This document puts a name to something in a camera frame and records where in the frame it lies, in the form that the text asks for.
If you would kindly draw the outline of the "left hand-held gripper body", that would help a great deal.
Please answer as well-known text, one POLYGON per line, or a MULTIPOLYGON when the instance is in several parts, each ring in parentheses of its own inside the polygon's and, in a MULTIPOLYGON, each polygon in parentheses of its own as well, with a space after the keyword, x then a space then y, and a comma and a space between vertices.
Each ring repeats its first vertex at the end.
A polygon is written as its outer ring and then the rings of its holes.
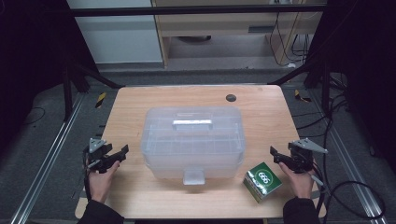
POLYGON ((83 150, 83 163, 86 169, 98 171, 100 174, 106 172, 111 165, 106 161, 107 153, 112 150, 112 145, 106 140, 91 138, 88 146, 83 150))

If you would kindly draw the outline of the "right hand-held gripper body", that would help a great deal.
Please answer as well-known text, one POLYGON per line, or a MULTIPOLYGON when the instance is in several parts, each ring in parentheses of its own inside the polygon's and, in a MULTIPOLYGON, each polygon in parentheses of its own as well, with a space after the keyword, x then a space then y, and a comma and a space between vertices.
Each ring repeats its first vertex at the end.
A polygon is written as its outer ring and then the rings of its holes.
POLYGON ((308 138, 295 140, 289 142, 288 148, 290 150, 292 165, 290 169, 295 174, 309 172, 313 169, 313 153, 319 152, 327 154, 328 150, 308 138))

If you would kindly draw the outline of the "green cardboard box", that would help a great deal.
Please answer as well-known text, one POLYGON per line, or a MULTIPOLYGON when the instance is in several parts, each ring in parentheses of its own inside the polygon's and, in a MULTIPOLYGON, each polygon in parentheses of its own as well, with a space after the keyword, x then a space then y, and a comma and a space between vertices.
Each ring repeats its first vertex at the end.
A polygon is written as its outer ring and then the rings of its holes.
POLYGON ((260 203, 266 196, 278 189, 282 182, 270 167, 262 162, 246 172, 243 184, 255 201, 260 203))

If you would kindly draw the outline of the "translucent plastic storage box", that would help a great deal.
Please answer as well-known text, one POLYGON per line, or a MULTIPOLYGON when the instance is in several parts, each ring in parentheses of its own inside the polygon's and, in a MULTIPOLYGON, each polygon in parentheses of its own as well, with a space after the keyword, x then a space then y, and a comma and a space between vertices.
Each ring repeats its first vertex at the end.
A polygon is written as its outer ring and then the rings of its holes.
POLYGON ((246 149, 241 112, 235 106, 153 107, 140 148, 157 178, 203 185, 208 178, 233 177, 246 149))

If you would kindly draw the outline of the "person's right hand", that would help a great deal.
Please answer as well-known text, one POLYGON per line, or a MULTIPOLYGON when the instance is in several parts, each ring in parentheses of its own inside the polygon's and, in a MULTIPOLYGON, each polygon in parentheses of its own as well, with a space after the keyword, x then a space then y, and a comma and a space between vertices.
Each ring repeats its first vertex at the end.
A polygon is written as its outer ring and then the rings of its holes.
POLYGON ((279 164, 280 169, 290 180, 290 185, 294 195, 300 199, 310 199, 314 180, 312 179, 313 171, 295 174, 285 163, 279 164))

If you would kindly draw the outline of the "person's left hand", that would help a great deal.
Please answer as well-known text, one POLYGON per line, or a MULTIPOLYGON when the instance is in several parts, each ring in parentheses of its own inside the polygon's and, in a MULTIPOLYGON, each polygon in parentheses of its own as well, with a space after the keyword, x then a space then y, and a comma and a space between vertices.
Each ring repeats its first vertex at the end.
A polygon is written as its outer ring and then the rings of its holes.
POLYGON ((113 165, 103 174, 90 172, 89 174, 90 193, 94 201, 97 201, 99 203, 106 202, 106 198, 111 187, 113 176, 119 167, 120 167, 120 162, 115 161, 113 165))

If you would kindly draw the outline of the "black metal stand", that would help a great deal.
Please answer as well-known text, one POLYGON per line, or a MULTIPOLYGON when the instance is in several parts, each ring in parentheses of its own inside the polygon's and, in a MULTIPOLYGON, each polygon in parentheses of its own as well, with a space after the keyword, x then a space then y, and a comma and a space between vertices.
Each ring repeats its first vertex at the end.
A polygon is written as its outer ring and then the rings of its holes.
POLYGON ((78 92, 87 92, 91 87, 85 79, 85 76, 92 77, 112 89, 123 88, 123 85, 103 77, 97 71, 93 71, 84 65, 74 63, 73 61, 65 63, 62 71, 64 86, 64 121, 69 120, 73 112, 71 84, 75 85, 78 92))
POLYGON ((330 114, 330 66, 325 60, 309 59, 305 64, 289 72, 287 75, 269 82, 269 85, 283 85, 288 80, 307 73, 304 86, 308 89, 315 88, 321 84, 321 108, 326 115, 330 114))

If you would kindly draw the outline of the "white cabinet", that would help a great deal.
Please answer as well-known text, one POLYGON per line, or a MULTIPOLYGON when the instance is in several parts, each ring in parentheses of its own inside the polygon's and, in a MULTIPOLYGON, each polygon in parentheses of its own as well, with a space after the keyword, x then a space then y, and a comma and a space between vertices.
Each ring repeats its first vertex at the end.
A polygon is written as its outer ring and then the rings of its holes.
MULTIPOLYGON (((71 9, 151 7, 150 0, 66 0, 71 9)), ((152 16, 76 17, 96 63, 161 63, 152 16)))

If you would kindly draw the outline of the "black curtain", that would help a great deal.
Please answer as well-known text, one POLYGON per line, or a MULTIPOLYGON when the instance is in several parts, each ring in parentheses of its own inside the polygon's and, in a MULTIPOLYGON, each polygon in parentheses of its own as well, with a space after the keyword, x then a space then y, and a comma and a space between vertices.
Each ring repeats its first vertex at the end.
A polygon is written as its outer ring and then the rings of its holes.
POLYGON ((328 0, 309 55, 346 75, 347 96, 396 174, 396 0, 328 0))
POLYGON ((76 63, 96 69, 75 18, 46 13, 69 8, 66 0, 0 0, 0 156, 8 153, 35 97, 63 82, 51 34, 76 63))

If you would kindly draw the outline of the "light wooden desk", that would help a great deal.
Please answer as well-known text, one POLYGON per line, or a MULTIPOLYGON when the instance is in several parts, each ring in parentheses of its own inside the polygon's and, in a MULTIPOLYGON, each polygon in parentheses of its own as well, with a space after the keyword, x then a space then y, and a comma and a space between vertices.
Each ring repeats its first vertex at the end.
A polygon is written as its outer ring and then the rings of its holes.
MULTIPOLYGON (((150 0, 155 7, 313 5, 327 0, 150 0)), ((321 12, 158 15, 159 37, 266 35, 276 62, 290 60, 294 38, 316 32, 321 12)))

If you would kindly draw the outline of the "metal floor rail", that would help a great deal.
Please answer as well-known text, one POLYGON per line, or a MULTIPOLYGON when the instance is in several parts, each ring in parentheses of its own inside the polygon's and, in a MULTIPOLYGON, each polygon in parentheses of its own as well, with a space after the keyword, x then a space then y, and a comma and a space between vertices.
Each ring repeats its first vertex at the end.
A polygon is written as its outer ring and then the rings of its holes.
POLYGON ((66 119, 59 132, 57 133, 52 145, 47 153, 45 159, 43 160, 35 178, 25 194, 21 204, 14 213, 9 224, 25 224, 28 217, 30 216, 33 207, 35 206, 36 200, 40 195, 48 176, 52 170, 54 163, 56 162, 59 153, 61 152, 66 137, 69 135, 73 124, 78 116, 79 110, 81 109, 82 102, 84 101, 86 94, 78 93, 76 101, 73 103, 72 112, 68 119, 66 119))
POLYGON ((335 126, 331 125, 324 136, 332 142, 332 150, 337 154, 342 163, 348 180, 352 181, 353 189, 362 205, 364 213, 370 218, 371 224, 388 224, 385 217, 385 207, 381 207, 374 192, 365 187, 366 181, 358 166, 347 152, 347 148, 335 126))

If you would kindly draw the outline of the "black horizontal frame bar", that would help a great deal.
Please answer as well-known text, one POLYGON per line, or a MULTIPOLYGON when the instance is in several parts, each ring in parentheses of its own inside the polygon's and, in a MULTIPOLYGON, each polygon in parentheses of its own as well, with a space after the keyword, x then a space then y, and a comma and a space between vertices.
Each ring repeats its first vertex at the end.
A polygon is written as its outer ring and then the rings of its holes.
POLYGON ((227 13, 278 13, 278 12, 320 12, 326 4, 313 5, 234 5, 234 6, 190 6, 190 7, 118 7, 70 9, 74 17, 101 16, 147 16, 188 15, 227 13))

